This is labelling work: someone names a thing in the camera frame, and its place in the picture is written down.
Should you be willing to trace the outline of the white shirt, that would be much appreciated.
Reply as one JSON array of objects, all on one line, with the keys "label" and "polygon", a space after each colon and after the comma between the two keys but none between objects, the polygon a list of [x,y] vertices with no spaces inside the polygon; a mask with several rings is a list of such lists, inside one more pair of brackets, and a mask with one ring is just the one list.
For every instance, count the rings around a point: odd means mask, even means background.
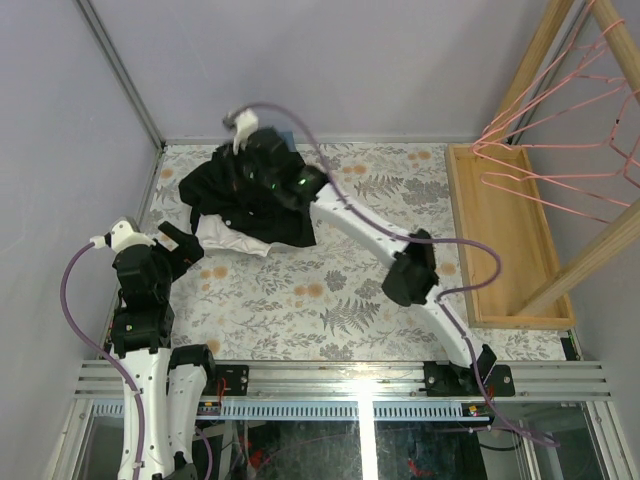
[{"label": "white shirt", "polygon": [[207,254],[228,250],[236,253],[266,257],[272,246],[230,228],[230,222],[220,215],[201,216],[195,233]]}]

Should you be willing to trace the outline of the pink wire hanger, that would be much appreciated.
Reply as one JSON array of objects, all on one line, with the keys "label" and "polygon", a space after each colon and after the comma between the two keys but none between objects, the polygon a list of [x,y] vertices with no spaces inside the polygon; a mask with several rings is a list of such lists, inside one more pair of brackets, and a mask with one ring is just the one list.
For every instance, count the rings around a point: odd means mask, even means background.
[{"label": "pink wire hanger", "polygon": [[544,174],[524,169],[490,171],[481,182],[494,189],[532,201],[567,215],[610,224],[613,213],[621,213],[632,201],[616,192],[628,179],[622,171]]}]

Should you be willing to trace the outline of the pink hanger front black shirt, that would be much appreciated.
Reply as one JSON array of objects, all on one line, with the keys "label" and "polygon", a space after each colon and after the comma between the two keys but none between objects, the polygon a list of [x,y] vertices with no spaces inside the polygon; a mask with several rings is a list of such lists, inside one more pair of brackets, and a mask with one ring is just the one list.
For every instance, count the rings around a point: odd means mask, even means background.
[{"label": "pink hanger front black shirt", "polygon": [[525,196],[540,183],[623,205],[599,183],[639,189],[639,107],[636,91],[610,83],[574,103],[558,92],[551,111],[513,132],[500,145],[483,137],[470,148],[477,178],[486,187]]}]

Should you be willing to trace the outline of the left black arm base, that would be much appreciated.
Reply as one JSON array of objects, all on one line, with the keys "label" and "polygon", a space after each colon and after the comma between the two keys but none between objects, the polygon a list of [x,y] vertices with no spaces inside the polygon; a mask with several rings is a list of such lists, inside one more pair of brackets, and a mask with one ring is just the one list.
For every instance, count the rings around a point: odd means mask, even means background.
[{"label": "left black arm base", "polygon": [[217,364],[207,373],[204,396],[244,397],[248,393],[250,368],[242,364]]}]

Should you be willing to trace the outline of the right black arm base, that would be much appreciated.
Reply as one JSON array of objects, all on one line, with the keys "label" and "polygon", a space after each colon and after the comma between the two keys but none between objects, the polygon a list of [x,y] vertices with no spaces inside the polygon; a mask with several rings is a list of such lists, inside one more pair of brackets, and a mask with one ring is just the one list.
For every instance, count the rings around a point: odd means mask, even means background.
[{"label": "right black arm base", "polygon": [[[479,365],[480,379],[491,398],[515,396],[515,387],[509,366],[494,364],[491,368]],[[428,397],[481,397],[473,367],[461,368],[451,362],[423,363],[424,387]]]}]

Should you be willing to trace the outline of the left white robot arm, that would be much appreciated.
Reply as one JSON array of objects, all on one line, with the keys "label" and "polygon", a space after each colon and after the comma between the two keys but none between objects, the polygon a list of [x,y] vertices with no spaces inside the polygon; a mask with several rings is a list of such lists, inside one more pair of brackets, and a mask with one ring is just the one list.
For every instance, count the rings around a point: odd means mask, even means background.
[{"label": "left white robot arm", "polygon": [[122,368],[121,479],[194,479],[192,454],[201,395],[219,381],[205,344],[171,345],[171,287],[204,251],[196,236],[164,222],[173,249],[142,233],[123,217],[108,234],[122,305],[114,312],[111,353]]}]

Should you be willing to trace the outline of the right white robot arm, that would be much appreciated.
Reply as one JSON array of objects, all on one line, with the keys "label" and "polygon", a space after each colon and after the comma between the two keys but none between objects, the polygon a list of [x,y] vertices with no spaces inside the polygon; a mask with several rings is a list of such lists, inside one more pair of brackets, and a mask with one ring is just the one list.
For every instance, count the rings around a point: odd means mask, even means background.
[{"label": "right white robot arm", "polygon": [[232,145],[243,162],[239,171],[245,182],[260,186],[281,207],[313,213],[337,227],[387,268],[384,294],[422,317],[443,347],[463,392],[478,394],[490,385],[496,355],[446,299],[436,273],[436,239],[425,230],[411,233],[387,223],[337,190],[327,173],[295,157],[273,128],[236,134]]}]

